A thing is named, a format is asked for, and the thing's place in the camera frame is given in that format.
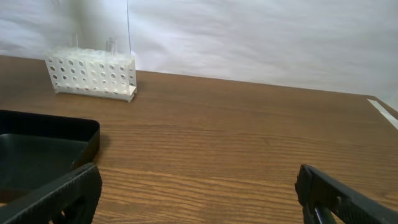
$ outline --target black plastic bin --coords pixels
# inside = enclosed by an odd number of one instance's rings
[[[0,202],[91,162],[99,148],[97,121],[0,110]]]

